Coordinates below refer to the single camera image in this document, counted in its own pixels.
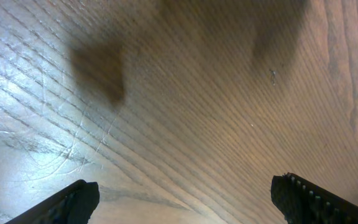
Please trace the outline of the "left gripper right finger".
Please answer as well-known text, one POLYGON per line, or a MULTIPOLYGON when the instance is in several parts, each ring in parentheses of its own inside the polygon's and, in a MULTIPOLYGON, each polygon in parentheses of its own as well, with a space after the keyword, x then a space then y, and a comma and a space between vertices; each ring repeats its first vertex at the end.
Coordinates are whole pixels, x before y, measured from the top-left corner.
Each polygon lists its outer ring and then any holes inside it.
POLYGON ((273 176, 270 193, 287 223, 358 224, 357 205, 296 174, 273 176))

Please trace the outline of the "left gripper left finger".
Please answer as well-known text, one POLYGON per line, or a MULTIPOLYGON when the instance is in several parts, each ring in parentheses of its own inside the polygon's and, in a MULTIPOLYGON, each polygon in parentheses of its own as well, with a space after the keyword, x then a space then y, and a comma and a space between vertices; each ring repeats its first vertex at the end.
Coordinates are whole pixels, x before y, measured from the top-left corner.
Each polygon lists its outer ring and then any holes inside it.
POLYGON ((98 183, 80 179, 7 224, 87 224, 99 201, 98 183))

